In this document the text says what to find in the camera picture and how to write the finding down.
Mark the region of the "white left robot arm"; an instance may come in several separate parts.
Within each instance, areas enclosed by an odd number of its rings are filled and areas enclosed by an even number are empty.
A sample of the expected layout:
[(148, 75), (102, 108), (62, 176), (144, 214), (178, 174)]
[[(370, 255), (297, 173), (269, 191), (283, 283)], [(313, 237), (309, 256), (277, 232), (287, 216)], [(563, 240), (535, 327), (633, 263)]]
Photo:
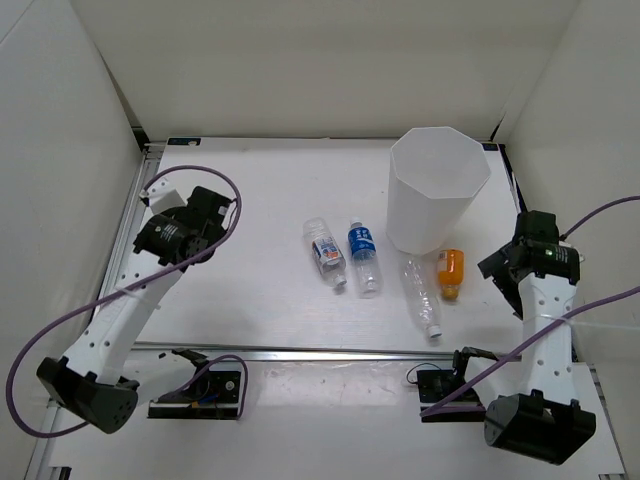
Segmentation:
[(136, 407), (166, 395), (198, 400), (210, 386), (210, 360), (174, 349), (142, 366), (129, 355), (165, 294), (187, 268), (208, 261), (231, 227), (234, 200), (197, 186), (187, 199), (160, 181), (144, 199), (152, 215), (133, 242), (114, 299), (61, 356), (45, 358), (36, 376), (49, 395), (85, 423), (111, 434)]

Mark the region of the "clear crushed unlabelled bottle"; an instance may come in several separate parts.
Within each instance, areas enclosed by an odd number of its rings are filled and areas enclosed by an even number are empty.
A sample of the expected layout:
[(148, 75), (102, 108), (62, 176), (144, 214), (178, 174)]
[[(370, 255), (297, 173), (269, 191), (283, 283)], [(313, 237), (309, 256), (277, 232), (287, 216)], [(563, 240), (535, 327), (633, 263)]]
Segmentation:
[(427, 341), (433, 344), (439, 342), (442, 337), (439, 303), (420, 258), (406, 259), (401, 270), (401, 281), (412, 321)]

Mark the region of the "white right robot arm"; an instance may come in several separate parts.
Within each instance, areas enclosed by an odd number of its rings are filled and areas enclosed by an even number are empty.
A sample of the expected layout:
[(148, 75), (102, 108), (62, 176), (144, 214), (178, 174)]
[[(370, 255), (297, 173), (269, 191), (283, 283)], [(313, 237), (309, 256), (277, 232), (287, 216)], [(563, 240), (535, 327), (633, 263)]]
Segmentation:
[(561, 465), (596, 430), (573, 379), (572, 333), (565, 314), (580, 280), (580, 255), (564, 243), (552, 213), (518, 215), (512, 240), (478, 265), (522, 321), (521, 380), (486, 408), (486, 443)]

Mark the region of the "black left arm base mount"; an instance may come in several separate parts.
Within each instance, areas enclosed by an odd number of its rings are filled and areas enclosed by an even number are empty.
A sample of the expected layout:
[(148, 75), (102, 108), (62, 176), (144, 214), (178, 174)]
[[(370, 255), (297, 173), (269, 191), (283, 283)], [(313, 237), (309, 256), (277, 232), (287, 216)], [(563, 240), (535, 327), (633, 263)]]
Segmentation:
[(234, 354), (210, 359), (186, 348), (173, 349), (174, 356), (195, 368), (194, 380), (177, 392), (149, 403), (147, 417), (156, 420), (239, 420), (245, 409), (249, 369)]

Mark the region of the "orange bottle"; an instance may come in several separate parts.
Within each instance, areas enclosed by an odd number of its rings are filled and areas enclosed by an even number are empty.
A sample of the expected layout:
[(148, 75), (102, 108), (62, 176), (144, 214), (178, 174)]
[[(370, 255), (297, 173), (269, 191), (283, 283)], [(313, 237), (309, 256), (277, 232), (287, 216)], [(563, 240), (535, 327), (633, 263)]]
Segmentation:
[(456, 301), (464, 281), (464, 253), (457, 249), (441, 250), (438, 254), (436, 275), (441, 296)]

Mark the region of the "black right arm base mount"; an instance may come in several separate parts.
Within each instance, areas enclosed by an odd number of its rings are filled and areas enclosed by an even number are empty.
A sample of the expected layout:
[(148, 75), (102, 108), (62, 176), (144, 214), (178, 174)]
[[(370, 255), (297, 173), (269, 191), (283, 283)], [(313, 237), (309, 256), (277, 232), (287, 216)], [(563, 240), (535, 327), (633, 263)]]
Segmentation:
[[(405, 380), (410, 386), (418, 389), (421, 409), (444, 399), (447, 395), (465, 383), (465, 373), (471, 358), (482, 358), (497, 361), (493, 352), (474, 347), (456, 350), (450, 367), (440, 367), (433, 362), (422, 362), (407, 371)], [(423, 423), (437, 422), (469, 422), (484, 421), (485, 410), (478, 395), (473, 389), (459, 395), (440, 413), (421, 419)]]

